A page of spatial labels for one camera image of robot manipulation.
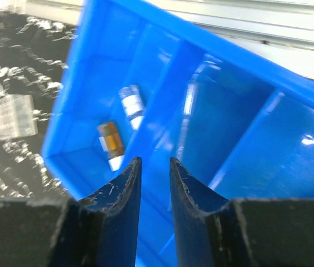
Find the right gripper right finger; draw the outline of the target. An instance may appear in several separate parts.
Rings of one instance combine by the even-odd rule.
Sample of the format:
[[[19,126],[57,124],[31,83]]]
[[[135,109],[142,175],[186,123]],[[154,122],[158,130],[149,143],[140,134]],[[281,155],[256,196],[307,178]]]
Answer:
[[[170,159],[178,266],[256,266],[240,202],[229,201]]]

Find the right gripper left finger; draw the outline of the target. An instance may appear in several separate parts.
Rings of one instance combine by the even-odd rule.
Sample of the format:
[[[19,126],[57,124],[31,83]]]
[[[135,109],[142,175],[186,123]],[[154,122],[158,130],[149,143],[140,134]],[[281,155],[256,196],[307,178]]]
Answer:
[[[141,205],[142,159],[80,201],[64,202],[48,266],[134,266]]]

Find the orange capped vial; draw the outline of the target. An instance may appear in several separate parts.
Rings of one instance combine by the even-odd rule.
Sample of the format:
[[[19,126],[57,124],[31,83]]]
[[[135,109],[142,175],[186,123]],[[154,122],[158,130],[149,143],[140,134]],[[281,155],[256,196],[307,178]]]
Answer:
[[[108,164],[112,171],[120,169],[124,159],[124,147],[114,122],[97,126],[99,141],[107,154]]]

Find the white capped tube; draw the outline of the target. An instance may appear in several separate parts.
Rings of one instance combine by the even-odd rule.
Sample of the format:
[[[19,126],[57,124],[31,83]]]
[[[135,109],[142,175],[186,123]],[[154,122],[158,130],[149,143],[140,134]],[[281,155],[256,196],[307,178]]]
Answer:
[[[144,118],[144,104],[137,85],[123,87],[118,92],[124,112],[133,130],[138,130]]]

